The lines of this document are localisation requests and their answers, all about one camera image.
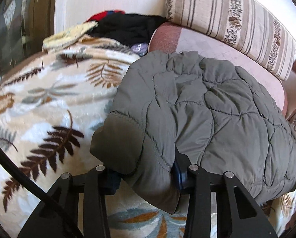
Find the pink cylindrical bolster pillow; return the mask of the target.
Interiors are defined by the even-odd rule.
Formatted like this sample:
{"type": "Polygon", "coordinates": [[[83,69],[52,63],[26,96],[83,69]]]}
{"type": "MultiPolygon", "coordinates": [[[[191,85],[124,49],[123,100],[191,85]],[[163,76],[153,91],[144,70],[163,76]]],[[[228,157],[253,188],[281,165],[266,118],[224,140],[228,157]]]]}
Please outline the pink cylindrical bolster pillow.
{"type": "Polygon", "coordinates": [[[219,40],[178,25],[164,23],[155,30],[149,43],[149,51],[197,51],[206,58],[230,61],[248,71],[267,89],[282,113],[287,113],[287,96],[281,81],[251,58],[219,40]]]}

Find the grey quilted hooded jacket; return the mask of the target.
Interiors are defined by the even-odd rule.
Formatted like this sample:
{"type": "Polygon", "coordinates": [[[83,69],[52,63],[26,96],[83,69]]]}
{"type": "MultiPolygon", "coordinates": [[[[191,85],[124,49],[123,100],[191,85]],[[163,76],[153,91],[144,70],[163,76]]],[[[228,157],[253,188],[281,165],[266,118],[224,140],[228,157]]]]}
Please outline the grey quilted hooded jacket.
{"type": "Polygon", "coordinates": [[[206,171],[232,171],[258,204],[296,188],[296,134],[246,70],[197,52],[154,51],[130,65],[90,153],[151,205],[185,212],[175,152],[206,171]]]}

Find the leaf print fleece blanket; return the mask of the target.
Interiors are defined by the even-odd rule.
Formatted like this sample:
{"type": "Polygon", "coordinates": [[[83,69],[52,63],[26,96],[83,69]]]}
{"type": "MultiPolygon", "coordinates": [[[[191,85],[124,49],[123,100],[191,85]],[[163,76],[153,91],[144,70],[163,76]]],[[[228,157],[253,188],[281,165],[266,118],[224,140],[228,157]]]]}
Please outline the leaf print fleece blanket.
{"type": "MultiPolygon", "coordinates": [[[[3,152],[43,190],[64,172],[79,175],[104,164],[90,153],[92,137],[139,59],[115,40],[90,36],[33,59],[0,84],[3,152]]],[[[125,180],[106,201],[113,237],[183,236],[186,211],[151,205],[125,180]]]]}

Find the black and red clothes pile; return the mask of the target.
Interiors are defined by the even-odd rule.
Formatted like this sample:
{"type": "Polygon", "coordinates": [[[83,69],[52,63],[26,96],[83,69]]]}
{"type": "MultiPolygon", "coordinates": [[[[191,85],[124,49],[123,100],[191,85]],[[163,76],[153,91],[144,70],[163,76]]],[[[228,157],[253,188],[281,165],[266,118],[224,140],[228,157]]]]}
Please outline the black and red clothes pile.
{"type": "Polygon", "coordinates": [[[97,21],[87,34],[92,37],[109,38],[132,47],[149,43],[155,30],[167,19],[159,15],[114,12],[97,21]]]}

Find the wooden door with glass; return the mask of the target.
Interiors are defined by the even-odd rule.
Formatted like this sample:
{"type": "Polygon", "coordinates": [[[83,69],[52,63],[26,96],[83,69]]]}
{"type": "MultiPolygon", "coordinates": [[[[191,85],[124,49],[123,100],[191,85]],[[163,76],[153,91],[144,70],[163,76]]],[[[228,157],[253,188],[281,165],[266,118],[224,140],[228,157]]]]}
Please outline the wooden door with glass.
{"type": "Polygon", "coordinates": [[[54,9],[55,0],[0,0],[0,77],[42,50],[54,9]]]}

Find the pale yellow cloth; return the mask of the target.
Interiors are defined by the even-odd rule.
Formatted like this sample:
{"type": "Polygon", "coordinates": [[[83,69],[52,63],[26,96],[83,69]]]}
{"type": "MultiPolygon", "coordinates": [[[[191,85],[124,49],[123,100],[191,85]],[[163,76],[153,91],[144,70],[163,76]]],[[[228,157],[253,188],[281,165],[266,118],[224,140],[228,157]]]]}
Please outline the pale yellow cloth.
{"type": "Polygon", "coordinates": [[[97,21],[86,22],[68,28],[43,40],[44,51],[57,51],[77,42],[86,32],[98,26],[97,21]]]}

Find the striped floral back cushion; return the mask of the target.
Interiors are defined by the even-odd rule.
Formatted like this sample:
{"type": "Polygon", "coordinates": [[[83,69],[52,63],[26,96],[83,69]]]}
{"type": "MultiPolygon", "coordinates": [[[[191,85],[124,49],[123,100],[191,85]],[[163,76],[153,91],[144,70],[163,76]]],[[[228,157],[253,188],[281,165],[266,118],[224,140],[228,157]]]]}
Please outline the striped floral back cushion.
{"type": "Polygon", "coordinates": [[[255,0],[167,0],[166,18],[243,53],[280,80],[296,59],[296,41],[255,0]]]}

